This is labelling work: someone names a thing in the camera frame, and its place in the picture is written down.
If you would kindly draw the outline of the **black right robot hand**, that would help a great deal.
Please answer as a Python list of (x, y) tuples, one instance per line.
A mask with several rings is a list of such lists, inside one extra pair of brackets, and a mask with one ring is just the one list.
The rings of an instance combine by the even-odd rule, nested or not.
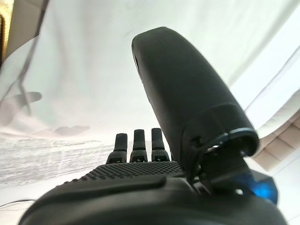
[(22, 225), (284, 225), (272, 177), (249, 169), (259, 138), (225, 83), (179, 33), (135, 36), (132, 53), (159, 122), (116, 135), (113, 151), (79, 179), (37, 199)]

